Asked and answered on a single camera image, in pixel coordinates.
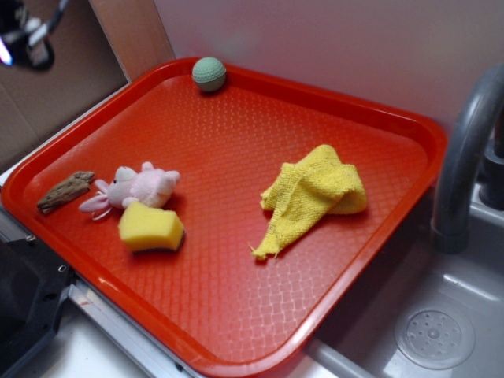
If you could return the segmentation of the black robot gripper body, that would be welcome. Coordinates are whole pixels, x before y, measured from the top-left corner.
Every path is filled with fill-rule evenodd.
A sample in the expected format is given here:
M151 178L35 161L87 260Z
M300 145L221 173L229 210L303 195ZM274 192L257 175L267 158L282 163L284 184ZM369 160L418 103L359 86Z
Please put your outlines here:
M42 22L23 1L1 1L1 65L47 71L54 64L48 35L54 17Z

